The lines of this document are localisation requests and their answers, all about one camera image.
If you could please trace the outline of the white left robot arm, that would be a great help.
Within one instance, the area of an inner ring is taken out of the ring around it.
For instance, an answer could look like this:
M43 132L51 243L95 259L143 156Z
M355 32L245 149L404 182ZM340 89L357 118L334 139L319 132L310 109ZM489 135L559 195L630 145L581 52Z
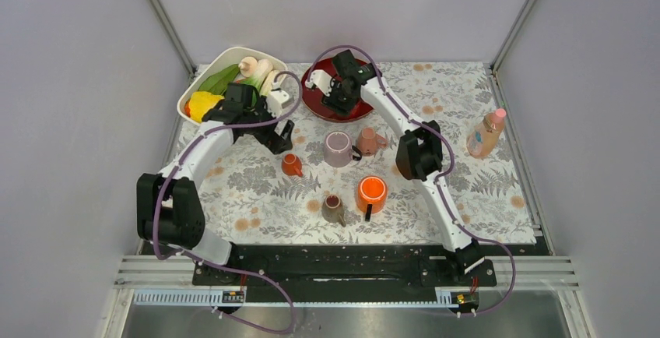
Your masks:
M231 83L225 97L202 117L192 141L160 172L143 174L136 184L137 233L153 244L159 259L163 246L198 262L212 263L212 275L224 284L237 281L240 261L230 256L232 244L205 226L198 187L241 136L253 136L271 153L292 149L296 107L280 88L262 96L253 87Z

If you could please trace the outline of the orange mug black handle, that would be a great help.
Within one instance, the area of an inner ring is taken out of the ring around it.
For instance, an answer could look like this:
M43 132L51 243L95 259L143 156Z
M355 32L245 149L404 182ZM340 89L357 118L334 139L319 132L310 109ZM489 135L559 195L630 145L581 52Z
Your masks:
M388 197L388 186L383 178L368 175L356 187L356 207L363 213L366 222L384 209Z

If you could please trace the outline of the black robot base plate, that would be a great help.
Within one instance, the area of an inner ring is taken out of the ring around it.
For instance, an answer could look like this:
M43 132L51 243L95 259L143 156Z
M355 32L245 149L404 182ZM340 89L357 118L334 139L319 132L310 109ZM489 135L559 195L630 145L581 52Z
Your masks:
M259 274L277 282L296 303L432 301L436 287L502 284L492 258L504 250L482 245L481 251L489 259L460 275L440 245L234 245L228 266L250 276L202 265L195 267L192 283L243 287L251 303L284 300Z

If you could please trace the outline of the lilac mug black handle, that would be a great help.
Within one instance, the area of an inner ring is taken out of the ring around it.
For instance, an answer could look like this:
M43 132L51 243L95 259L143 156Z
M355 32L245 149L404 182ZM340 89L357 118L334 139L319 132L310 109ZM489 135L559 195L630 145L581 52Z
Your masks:
M341 168L347 166L351 161L361 161L363 154L353 145L347 133L334 131L325 137L323 157L329 166Z

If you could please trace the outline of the round red lacquer tray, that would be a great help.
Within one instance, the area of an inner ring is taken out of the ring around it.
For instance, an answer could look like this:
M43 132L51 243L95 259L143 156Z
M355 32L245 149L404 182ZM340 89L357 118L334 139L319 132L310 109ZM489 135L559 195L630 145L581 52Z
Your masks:
M320 60L314 67L314 69L321 69L324 72L328 74L332 74L333 77L337 76L336 75L336 70L335 67L332 64L332 59L331 58L324 58ZM308 68L301 79L301 82L305 82L308 78L308 76L311 73L311 69ZM366 117L373 111L373 108L365 103L364 101L359 101L356 105L356 107L352 110L352 112L349 115L342 116L340 114L336 114L334 111L331 109L327 108L325 105L321 103L321 97L322 97L322 92L318 89L310 89L305 85L304 88L304 93L303 93L303 102L305 106L316 116L319 118L322 118L326 121L330 122L336 122L336 123L347 123L347 122L353 122L357 121L361 118Z

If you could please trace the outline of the brown small mug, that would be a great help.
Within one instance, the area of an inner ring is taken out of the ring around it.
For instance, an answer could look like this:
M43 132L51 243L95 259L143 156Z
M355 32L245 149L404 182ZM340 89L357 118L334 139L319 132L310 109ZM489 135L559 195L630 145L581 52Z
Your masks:
M321 215L331 224L346 227L345 209L337 195L327 195L321 208Z

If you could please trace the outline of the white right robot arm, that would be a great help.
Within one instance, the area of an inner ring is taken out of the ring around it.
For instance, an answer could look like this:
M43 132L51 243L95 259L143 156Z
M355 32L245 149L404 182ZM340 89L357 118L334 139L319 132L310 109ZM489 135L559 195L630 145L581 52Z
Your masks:
M372 58L360 64L353 55L355 47L340 45L333 50L334 73L311 65L305 85L320 90L322 105L336 114L348 115L363 101L385 120L398 136L398 171L416 186L441 233L449 259L448 278L458 285L467 284L485 258L449 192L445 178L455 166L455 155L440 126L415 114L386 83Z

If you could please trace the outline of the small orange cup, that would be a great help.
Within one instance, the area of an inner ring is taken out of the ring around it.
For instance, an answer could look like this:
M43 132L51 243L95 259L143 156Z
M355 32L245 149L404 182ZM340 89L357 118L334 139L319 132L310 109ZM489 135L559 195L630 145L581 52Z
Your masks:
M302 161L293 153L288 153L283 157L281 169L282 172L288 176L302 177L304 175L302 171Z

